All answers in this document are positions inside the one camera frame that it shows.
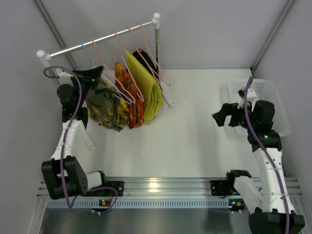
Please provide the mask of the blue wire hanger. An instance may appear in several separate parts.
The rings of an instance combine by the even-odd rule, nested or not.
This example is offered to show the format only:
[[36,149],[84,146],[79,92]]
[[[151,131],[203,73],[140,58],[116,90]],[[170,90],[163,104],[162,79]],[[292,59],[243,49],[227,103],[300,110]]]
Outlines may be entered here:
[[100,107],[119,104],[126,106],[131,104],[130,100],[113,84],[105,72],[102,72],[98,84],[100,89],[91,90],[88,94],[86,99],[87,106]]

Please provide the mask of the green yellow camouflage trousers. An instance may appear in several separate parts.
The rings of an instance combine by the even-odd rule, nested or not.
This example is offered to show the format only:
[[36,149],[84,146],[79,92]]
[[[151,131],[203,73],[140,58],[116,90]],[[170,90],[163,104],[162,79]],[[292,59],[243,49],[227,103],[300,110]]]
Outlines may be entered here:
[[102,84],[85,99],[88,116],[108,129],[123,130],[129,118],[128,104],[114,87]]

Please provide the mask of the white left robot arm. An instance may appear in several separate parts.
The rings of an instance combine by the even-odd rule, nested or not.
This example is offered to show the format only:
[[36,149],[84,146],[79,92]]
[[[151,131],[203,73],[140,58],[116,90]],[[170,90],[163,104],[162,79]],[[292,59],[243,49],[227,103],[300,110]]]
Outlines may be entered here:
[[102,171],[86,173],[78,162],[78,150],[82,140],[92,148],[92,140],[86,136],[88,110],[83,103],[90,90],[97,88],[103,66],[84,71],[67,70],[71,84],[62,84],[57,96],[62,105],[62,132],[55,152],[49,161],[41,165],[41,172],[53,200],[87,195],[96,188],[106,186]]

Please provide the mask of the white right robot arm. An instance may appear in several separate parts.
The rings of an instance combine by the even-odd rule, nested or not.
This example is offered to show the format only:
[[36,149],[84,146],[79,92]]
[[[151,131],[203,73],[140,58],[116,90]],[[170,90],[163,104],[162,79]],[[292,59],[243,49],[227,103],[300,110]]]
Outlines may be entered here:
[[261,189],[254,186],[248,171],[228,172],[229,185],[242,197],[248,211],[253,234],[298,234],[305,227],[305,219],[296,214],[291,203],[282,167],[282,144],[279,134],[272,129],[274,104],[265,100],[224,103],[212,115],[219,127],[230,116],[230,127],[247,130],[248,142],[259,168]]

